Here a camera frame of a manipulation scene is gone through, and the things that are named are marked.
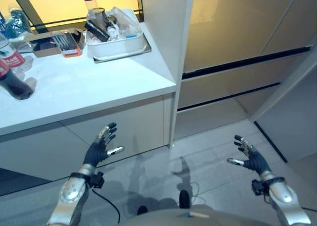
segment red label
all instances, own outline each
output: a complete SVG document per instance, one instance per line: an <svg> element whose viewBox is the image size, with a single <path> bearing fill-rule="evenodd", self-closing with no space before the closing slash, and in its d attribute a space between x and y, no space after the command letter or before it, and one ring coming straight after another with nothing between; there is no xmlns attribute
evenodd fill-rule
<svg viewBox="0 0 317 226"><path fill-rule="evenodd" d="M8 67L8 65L5 64L4 61L0 59L0 78L6 75L9 70L10 70L10 67Z"/></svg>
<svg viewBox="0 0 317 226"><path fill-rule="evenodd" d="M2 60L9 66L9 67L17 67L24 63L25 59L21 56L18 51L15 51L11 56L3 57Z"/></svg>

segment cardboard box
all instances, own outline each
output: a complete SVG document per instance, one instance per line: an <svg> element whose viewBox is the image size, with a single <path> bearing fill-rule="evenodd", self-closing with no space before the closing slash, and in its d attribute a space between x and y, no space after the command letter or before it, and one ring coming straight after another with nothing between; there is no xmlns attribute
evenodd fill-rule
<svg viewBox="0 0 317 226"><path fill-rule="evenodd" d="M74 37L79 47L83 49L85 45L85 37L83 35L83 31L76 28L70 28L67 30ZM33 53L37 57L46 57L60 53L56 44L53 43L52 32L29 35L24 37L23 41L30 42L33 45Z"/></svg>

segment window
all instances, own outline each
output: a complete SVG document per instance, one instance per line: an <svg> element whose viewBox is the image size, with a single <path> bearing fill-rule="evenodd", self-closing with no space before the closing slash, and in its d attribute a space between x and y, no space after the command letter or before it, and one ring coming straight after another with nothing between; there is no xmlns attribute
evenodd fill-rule
<svg viewBox="0 0 317 226"><path fill-rule="evenodd" d="M113 6L131 8L143 21L142 0L97 0L106 10ZM38 32L68 27L83 28L87 8L84 0L0 0L0 11L8 16L10 6L20 6Z"/></svg>

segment black glove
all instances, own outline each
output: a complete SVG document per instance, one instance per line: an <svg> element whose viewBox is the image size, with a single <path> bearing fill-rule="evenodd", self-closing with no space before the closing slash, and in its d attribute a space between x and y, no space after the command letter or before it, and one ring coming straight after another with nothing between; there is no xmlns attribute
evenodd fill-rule
<svg viewBox="0 0 317 226"><path fill-rule="evenodd" d="M115 138L114 132L116 132L116 123L110 123L106 127L101 130L101 132L96 137L95 141L90 145L89 149L87 150L84 164L90 164L94 167L104 159L108 158L110 155L117 153L119 150L109 150L105 151L106 145Z"/></svg>
<svg viewBox="0 0 317 226"><path fill-rule="evenodd" d="M265 158L259 153L255 147L241 136L235 135L234 138L239 142L234 142L235 145L239 146L239 151L243 152L249 160L238 160L228 158L227 162L235 165L245 167L250 170L255 170L259 175L264 171L270 170Z"/></svg>

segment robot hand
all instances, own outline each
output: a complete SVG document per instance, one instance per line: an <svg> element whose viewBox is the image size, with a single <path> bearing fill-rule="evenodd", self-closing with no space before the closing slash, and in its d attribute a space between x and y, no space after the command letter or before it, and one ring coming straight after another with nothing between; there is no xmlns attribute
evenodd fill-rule
<svg viewBox="0 0 317 226"><path fill-rule="evenodd" d="M117 131L115 127L116 123L110 123L101 130L94 142L90 145L83 164L89 164L96 167L99 162L124 150L123 147L118 147L105 151L106 145L115 138L115 134L113 134Z"/></svg>
<svg viewBox="0 0 317 226"><path fill-rule="evenodd" d="M95 173L99 162L111 155L120 153L124 147L106 150L106 145L115 138L116 124L110 123L97 135L87 150L84 162L77 172L73 172L59 192L57 206L47 222L48 226L76 226L81 218L81 211L88 198L89 188L101 188L103 173Z"/></svg>
<svg viewBox="0 0 317 226"><path fill-rule="evenodd" d="M252 190L255 195L269 196L270 203L283 226L311 225L310 219L298 203L295 191L286 184L285 179L273 174L265 158L251 143L238 135L235 135L234 138L238 140L234 144L249 159L243 161L228 158L227 162L255 170L259 174L261 181L252 181Z"/></svg>
<svg viewBox="0 0 317 226"><path fill-rule="evenodd" d="M243 137L235 135L234 138L239 142L234 142L238 146L238 150L243 152L249 159L246 161L228 158L227 162L239 166L243 166L250 170L255 170L259 175L265 171L269 171L270 168L264 159L264 157L259 153L256 148L245 140Z"/></svg>

